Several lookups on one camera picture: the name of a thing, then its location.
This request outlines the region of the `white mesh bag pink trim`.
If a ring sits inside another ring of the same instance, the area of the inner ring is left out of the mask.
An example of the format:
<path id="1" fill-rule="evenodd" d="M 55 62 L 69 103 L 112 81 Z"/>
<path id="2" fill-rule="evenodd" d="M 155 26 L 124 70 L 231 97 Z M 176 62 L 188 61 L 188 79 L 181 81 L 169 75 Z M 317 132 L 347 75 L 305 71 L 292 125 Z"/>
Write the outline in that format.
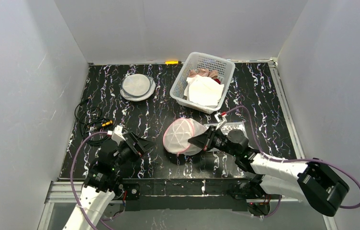
<path id="1" fill-rule="evenodd" d="M 188 140 L 206 130 L 204 125 L 192 118 L 179 118 L 166 129 L 163 135 L 163 146 L 171 154 L 195 155 L 202 149 L 189 143 Z"/>

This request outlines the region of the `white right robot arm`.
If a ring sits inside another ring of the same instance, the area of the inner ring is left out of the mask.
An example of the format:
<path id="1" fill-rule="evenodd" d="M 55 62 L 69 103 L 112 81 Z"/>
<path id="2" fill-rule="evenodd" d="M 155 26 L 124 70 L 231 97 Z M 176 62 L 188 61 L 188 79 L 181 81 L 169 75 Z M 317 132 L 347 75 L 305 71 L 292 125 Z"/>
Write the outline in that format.
<path id="1" fill-rule="evenodd" d="M 234 185 L 232 196 L 261 198 L 281 195 L 305 201 L 319 213 L 332 217 L 349 192 L 348 184 L 318 159 L 289 162 L 250 147 L 239 129 L 223 134 L 210 126 L 204 133 L 188 139 L 202 150 L 218 149 L 235 157 L 235 164 L 255 176 L 244 185 Z"/>

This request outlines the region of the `white bra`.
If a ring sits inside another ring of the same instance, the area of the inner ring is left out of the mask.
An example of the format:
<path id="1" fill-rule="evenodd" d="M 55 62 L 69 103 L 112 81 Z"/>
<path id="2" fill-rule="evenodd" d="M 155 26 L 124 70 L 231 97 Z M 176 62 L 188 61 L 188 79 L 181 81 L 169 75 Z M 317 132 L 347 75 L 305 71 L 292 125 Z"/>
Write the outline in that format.
<path id="1" fill-rule="evenodd" d="M 197 75 L 186 79 L 187 86 L 184 95 L 187 99 L 201 106 L 217 106 L 222 98 L 223 84 L 218 84 L 209 77 Z"/>

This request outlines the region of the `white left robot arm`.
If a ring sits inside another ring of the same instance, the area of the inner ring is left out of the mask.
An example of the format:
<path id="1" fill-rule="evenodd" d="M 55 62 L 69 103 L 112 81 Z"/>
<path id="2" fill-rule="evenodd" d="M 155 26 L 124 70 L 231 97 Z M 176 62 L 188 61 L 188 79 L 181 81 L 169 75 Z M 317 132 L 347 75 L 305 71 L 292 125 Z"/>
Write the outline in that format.
<path id="1" fill-rule="evenodd" d="M 95 132 L 85 138 L 81 145 L 96 135 L 107 138 L 104 143 L 106 151 L 100 152 L 90 164 L 80 194 L 77 194 L 74 186 L 75 164 L 71 165 L 69 180 L 76 205 L 63 227 L 65 230 L 95 230 L 105 209 L 119 191 L 122 178 L 117 172 L 120 167 L 128 161 L 137 161 L 155 146 L 155 142 L 133 132 L 121 135 L 113 131 Z"/>

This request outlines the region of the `white mesh bag blue trim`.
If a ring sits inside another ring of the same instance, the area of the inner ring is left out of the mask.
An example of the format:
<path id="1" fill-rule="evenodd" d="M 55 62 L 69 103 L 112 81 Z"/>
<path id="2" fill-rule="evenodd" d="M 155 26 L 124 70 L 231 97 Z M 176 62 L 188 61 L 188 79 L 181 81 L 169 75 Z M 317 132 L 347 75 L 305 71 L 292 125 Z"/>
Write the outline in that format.
<path id="1" fill-rule="evenodd" d="M 125 77 L 121 83 L 121 96 L 132 102 L 149 98 L 155 91 L 156 83 L 152 77 L 143 74 L 132 74 Z"/>

